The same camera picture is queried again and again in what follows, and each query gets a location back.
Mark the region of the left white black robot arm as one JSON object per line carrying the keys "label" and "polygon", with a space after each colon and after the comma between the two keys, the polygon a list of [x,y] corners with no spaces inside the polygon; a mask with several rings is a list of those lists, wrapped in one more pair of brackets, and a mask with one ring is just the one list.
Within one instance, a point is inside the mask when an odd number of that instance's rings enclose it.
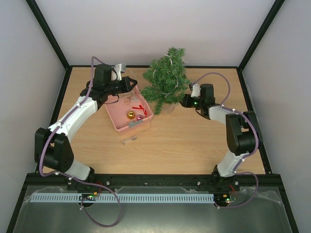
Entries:
{"label": "left white black robot arm", "polygon": [[91,168],[75,160],[70,142],[85,121],[107,103],[109,96],[119,96],[134,89],[138,82],[128,76],[123,77],[125,70],[125,64],[97,65],[91,70],[91,79],[78,100],[63,117],[49,128],[39,128],[35,132],[35,162],[41,176],[47,176],[43,168],[48,167],[54,174],[64,173],[87,180]]}

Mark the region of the clear plastic battery box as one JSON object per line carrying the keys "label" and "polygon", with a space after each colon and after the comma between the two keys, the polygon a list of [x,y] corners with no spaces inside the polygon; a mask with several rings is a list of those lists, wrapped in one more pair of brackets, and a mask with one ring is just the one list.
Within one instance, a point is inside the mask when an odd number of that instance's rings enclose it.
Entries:
{"label": "clear plastic battery box", "polygon": [[122,144],[126,145],[127,143],[135,141],[136,139],[137,139],[137,136],[132,136],[132,137],[126,138],[126,139],[122,140]]}

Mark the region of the round wooden tree base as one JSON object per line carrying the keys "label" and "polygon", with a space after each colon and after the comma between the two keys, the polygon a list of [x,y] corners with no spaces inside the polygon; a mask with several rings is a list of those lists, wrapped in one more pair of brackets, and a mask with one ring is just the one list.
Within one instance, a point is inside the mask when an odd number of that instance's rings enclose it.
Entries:
{"label": "round wooden tree base", "polygon": [[169,114],[171,114],[174,111],[175,107],[176,107],[176,104],[164,103],[161,106],[160,114],[161,115],[169,115]]}

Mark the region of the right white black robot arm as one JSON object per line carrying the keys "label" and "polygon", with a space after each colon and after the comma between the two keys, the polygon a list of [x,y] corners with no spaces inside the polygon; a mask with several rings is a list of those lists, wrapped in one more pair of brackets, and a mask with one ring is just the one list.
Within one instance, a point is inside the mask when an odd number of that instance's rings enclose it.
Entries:
{"label": "right white black robot arm", "polygon": [[205,119],[225,125],[228,151],[216,166],[218,174],[212,178],[213,187],[223,190],[229,184],[228,177],[236,175],[238,167],[259,148],[256,121],[253,112],[240,112],[217,104],[212,84],[191,84],[190,90],[191,94],[186,94],[180,104],[185,108],[194,108]]}

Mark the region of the pink perforated plastic basket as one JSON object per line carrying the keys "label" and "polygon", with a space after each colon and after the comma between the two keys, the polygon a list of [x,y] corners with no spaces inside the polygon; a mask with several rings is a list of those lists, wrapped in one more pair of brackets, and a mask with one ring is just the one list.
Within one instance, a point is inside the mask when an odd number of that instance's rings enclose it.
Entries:
{"label": "pink perforated plastic basket", "polygon": [[[124,103],[123,97],[130,93],[136,95],[136,97],[138,98],[138,102],[127,105]],[[105,108],[108,112],[108,115],[112,121],[115,130],[119,134],[127,133],[140,126],[150,123],[154,116],[153,111],[151,110],[145,98],[141,95],[138,87],[134,87],[134,89],[129,93],[119,94],[115,97],[109,96],[107,102],[108,103],[105,105]],[[137,115],[134,119],[129,119],[127,117],[127,112],[133,111],[132,107],[139,106],[140,104],[147,110],[148,116],[144,117],[143,120],[140,121],[136,120]]]}

